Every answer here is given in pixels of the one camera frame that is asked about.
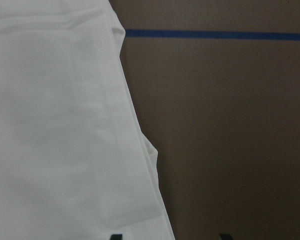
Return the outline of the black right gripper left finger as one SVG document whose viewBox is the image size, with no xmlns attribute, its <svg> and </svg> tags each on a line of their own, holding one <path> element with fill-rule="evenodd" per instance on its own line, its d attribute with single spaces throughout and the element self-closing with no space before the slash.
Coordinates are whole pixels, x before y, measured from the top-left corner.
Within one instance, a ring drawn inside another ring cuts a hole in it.
<svg viewBox="0 0 300 240">
<path fill-rule="evenodd" d="M 112 234 L 109 238 L 109 240 L 123 240 L 122 234 Z"/>
</svg>

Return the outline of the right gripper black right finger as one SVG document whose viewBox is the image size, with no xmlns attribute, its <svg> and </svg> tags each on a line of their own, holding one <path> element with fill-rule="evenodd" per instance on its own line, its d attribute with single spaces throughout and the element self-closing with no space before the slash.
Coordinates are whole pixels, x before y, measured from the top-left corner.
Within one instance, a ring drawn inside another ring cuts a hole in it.
<svg viewBox="0 0 300 240">
<path fill-rule="evenodd" d="M 232 240 L 232 236 L 228 233 L 221 233 L 219 235 L 220 240 Z"/>
</svg>

